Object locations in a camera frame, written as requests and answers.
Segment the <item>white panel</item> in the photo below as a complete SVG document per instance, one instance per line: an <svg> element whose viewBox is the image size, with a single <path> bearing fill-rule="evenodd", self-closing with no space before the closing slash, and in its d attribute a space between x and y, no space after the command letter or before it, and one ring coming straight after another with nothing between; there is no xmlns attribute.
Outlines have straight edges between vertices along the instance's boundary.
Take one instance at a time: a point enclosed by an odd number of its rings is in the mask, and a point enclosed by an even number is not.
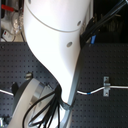
<svg viewBox="0 0 128 128"><path fill-rule="evenodd" d="M91 0L25 0L32 14L45 25L60 31L80 29Z"/></svg>
<svg viewBox="0 0 128 128"><path fill-rule="evenodd" d="M80 52L80 31L59 32L43 25L24 8L24 30L36 58L55 76L62 87L62 99L68 102L74 71Z"/></svg>

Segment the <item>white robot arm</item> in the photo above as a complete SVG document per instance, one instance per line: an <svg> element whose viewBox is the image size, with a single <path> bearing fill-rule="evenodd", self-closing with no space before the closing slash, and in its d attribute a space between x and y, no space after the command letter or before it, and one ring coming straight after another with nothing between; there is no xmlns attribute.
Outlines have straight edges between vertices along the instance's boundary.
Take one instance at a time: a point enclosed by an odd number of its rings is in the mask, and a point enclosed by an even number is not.
<svg viewBox="0 0 128 128"><path fill-rule="evenodd" d="M53 91L36 79L26 83L24 88L20 89L22 93L16 100L17 104L8 128L70 127L71 109L67 106L72 106L78 87L82 68L80 32L84 21L88 22L93 16L91 5L93 0L25 0L24 31L27 43L35 57L53 74L59 85ZM98 22L83 34L86 40L89 37L88 33L97 30L102 22ZM40 110L43 111L45 106L48 108L46 107L44 113L37 114Z"/></svg>

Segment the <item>cable bundle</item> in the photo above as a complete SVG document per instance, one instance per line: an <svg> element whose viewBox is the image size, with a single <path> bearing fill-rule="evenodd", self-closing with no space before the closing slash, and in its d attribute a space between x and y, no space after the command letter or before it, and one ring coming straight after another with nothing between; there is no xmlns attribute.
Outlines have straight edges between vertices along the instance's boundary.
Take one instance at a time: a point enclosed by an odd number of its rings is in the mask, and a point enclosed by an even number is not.
<svg viewBox="0 0 128 128"><path fill-rule="evenodd" d="M51 95L54 95L53 98L50 100L50 102L49 102L42 110L40 110L40 111L29 121L28 126L29 126L29 127L38 126L37 128L40 128L40 127L43 125L43 128L46 128L46 127L49 128L50 125L51 125L51 123L52 123L52 120L53 120L55 111L56 111L56 109L57 109L57 110L58 110L58 128L59 128L59 127L60 127L60 111L59 111L59 109L60 109L60 103L59 103L59 102L60 102L60 100L61 100L61 91L62 91L62 90L61 90L61 87L60 87L60 85L58 85L58 86L56 87L56 89L55 89L52 93L50 93L50 94L48 94L48 95L42 97L42 98L39 99L38 101L36 101L36 102L27 110L27 112L26 112L26 114L25 114L25 116L24 116L24 118L23 118L23 121L22 121L22 127L25 128L25 126L24 126L25 119L26 119L28 113L32 110L32 108L33 108L35 105L37 105L39 102L41 102L42 100L48 98L48 97L51 96ZM44 118L43 118L41 121L39 121L39 122L33 123L33 121L34 121L36 118L38 118L39 115L42 114L47 108L48 108L48 111L47 111L46 115L44 116Z"/></svg>
<svg viewBox="0 0 128 128"><path fill-rule="evenodd" d="M121 0L118 4L116 4L113 9L111 9L100 21L95 23L93 26L89 25L87 26L85 32L81 35L81 48L84 47L87 40L95 35L99 28L105 24L107 21L109 21L111 18L113 18L128 2L126 0Z"/></svg>

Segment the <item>black pegboard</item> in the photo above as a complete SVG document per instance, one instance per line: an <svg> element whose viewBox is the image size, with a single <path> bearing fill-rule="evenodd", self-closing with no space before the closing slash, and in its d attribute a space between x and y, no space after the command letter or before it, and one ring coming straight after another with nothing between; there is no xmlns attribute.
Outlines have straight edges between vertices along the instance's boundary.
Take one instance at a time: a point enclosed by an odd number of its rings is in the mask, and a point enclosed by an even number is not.
<svg viewBox="0 0 128 128"><path fill-rule="evenodd" d="M86 45L84 69L79 90L89 92L103 86L103 77L109 76L112 85L128 86L128 45ZM58 83L34 57L26 43L0 44L0 88L10 91L13 82L20 86L25 74L33 72L41 82L55 87ZM13 98L0 93L0 116L11 116ZM128 90L111 89L109 98L103 91L83 96L77 94L71 128L127 128Z"/></svg>
<svg viewBox="0 0 128 128"><path fill-rule="evenodd" d="M128 86L128 44L94 44L83 49L84 69L79 90L90 92L111 85ZM71 128L128 128L128 90L111 89L89 96L77 94Z"/></svg>
<svg viewBox="0 0 128 128"><path fill-rule="evenodd" d="M49 71L35 58L27 43L0 43L0 88L11 91L13 82L20 86L27 72L53 88L58 84ZM0 117L12 115L13 98L0 93Z"/></svg>

